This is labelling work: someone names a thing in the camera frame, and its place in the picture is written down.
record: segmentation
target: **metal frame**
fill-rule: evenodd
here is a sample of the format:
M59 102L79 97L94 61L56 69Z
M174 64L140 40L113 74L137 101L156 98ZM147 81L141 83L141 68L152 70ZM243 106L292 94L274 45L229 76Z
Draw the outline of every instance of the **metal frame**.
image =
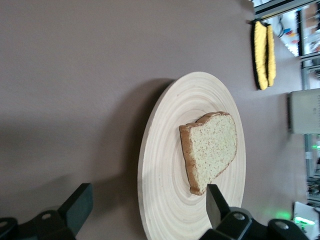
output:
M309 67L306 66L306 59L305 56L305 37L304 37L304 11L300 10L297 11L297 32L299 34L299 43L298 43L298 52L300 60L301 60L301 81L302 81L302 89L308 90L310 89L310 82L309 82ZM304 135L304 150L305 150L305 164L306 164L306 175L307 177L312 177L314 175L313 171L313 156L312 156L312 135L305 134Z
M305 66L302 70L306 71L307 74L314 73L315 71L320 70L320 65Z
M300 56L300 61L304 62L304 61L308 61L308 60L312 60L312 59L318 59L320 58L320 52L313 52L313 53L309 53L306 55L301 55Z
M255 19L270 19L318 1L319 0L272 0L254 8Z

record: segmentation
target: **white box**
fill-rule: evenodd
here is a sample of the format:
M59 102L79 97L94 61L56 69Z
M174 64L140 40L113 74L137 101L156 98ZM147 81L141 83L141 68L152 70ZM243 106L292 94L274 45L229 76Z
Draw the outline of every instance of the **white box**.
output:
M289 93L289 120L294 134L320 134L320 88Z

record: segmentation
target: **round wooden plate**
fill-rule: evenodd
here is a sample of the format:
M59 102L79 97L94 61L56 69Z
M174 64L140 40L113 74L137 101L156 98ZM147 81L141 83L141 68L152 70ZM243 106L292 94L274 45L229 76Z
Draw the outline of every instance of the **round wooden plate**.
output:
M156 103L142 139L138 165L138 198L142 224L149 240L197 240L211 224L206 194L190 193L179 126L204 114L232 115L237 153L212 183L227 203L240 207L246 178L246 149L241 119L226 86L205 72L192 72L173 82Z

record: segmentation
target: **yellow oven mitt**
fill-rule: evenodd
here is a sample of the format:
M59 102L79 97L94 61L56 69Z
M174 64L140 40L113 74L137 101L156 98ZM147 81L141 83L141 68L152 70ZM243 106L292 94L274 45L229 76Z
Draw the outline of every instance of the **yellow oven mitt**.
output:
M266 26L266 35L267 35L267 48L268 48L267 78L268 78L268 86L271 87L274 84L274 80L276 77L274 31L272 30L271 25Z
M260 21L254 21L251 45L255 83L260 90L265 90L274 84L276 77L275 43L271 25L265 26Z

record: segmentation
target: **white bread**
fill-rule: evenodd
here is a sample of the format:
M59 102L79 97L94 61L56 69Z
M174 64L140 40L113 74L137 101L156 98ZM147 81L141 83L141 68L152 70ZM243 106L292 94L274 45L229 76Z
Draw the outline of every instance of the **white bread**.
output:
M200 196L235 158L236 124L229 113L219 111L181 125L179 130L190 192Z

